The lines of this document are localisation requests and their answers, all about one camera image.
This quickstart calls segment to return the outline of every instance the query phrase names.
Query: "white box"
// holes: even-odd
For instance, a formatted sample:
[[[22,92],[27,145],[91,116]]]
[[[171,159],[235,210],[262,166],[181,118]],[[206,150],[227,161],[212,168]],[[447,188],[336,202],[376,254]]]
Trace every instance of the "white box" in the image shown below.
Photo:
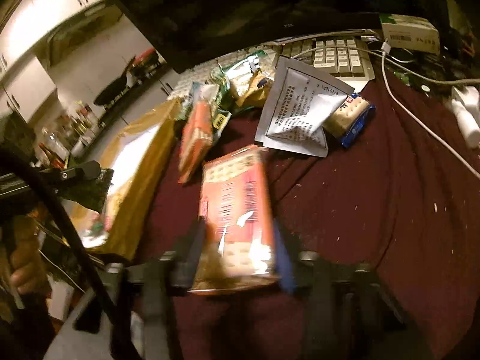
[[[380,14],[383,37],[392,47],[440,54],[437,29],[415,16]]]

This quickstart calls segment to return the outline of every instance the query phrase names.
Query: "human hand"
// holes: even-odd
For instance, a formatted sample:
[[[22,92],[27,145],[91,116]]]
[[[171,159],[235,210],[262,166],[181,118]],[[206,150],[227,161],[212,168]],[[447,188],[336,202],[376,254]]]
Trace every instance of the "human hand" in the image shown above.
[[[13,218],[16,249],[10,255],[14,271],[10,276],[10,282],[21,295],[31,292],[46,295],[50,291],[47,272],[38,251],[36,227],[35,221],[28,216]]]

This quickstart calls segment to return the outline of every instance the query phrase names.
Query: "red object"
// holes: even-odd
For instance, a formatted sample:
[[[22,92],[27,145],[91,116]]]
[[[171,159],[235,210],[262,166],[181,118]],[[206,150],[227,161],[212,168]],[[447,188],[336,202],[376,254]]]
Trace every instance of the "red object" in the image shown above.
[[[155,50],[155,48],[151,47],[150,49],[144,51],[138,57],[136,57],[135,61],[133,61],[133,65],[137,66],[140,62],[142,62],[145,59],[148,59],[153,53],[156,53],[156,52],[157,51]]]
[[[339,263],[368,261],[419,324],[437,358],[468,330],[480,294],[480,181],[397,106],[380,77],[362,96],[377,114],[344,150],[326,158],[272,151],[267,177],[274,216],[305,246]],[[480,170],[453,115],[387,73],[399,100]],[[233,118],[207,159],[254,141],[260,113]],[[138,261],[169,250],[198,213],[201,175],[179,185],[178,147],[151,204]],[[288,295],[175,298],[185,360],[294,360],[302,304]]]

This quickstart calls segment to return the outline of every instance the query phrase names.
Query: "keyboard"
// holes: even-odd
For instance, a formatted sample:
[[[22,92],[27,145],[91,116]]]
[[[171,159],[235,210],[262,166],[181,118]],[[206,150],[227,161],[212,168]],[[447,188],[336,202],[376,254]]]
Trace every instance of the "keyboard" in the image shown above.
[[[177,85],[167,99],[186,98],[193,81],[200,83],[208,81],[212,69],[219,64],[224,67],[230,66],[257,50],[264,50],[272,60],[272,63],[276,65],[280,55],[291,57],[316,47],[321,47],[322,49],[301,55],[298,57],[298,60],[338,77],[352,86],[355,92],[360,92],[369,80],[375,78],[374,70],[366,52],[342,48],[345,45],[368,50],[364,42],[353,36],[317,37],[293,40],[281,45],[261,44],[244,50],[237,50],[184,71],[180,74]]]
[[[354,37],[310,38],[289,42],[278,49],[280,55],[292,57],[307,52],[297,59],[314,68],[321,69],[353,86],[357,92],[363,89],[369,80],[375,78],[368,53],[347,49],[346,46],[366,49],[367,45]]]

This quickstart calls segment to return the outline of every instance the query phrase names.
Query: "black handle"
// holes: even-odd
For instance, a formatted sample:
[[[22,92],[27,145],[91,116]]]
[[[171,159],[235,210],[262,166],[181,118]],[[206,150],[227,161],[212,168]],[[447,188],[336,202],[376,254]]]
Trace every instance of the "black handle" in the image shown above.
[[[17,101],[17,99],[15,99],[15,96],[13,94],[11,95],[11,99],[13,100],[13,102],[15,103],[17,108],[20,109],[20,104],[18,104],[18,101]]]

